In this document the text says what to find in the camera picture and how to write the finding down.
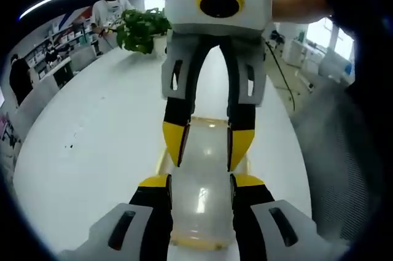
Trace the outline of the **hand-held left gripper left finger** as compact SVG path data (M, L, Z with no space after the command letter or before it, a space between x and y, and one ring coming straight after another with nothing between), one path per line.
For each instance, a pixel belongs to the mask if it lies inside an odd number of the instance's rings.
M171 175L143 180L129 203L109 211L90 230L89 260L166 260L173 230Z

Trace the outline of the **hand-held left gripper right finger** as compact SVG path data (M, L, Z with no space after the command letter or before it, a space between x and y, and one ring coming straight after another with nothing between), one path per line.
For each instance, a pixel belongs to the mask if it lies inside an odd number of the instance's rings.
M233 229L241 260L325 260L325 240L315 222L265 183L231 174Z

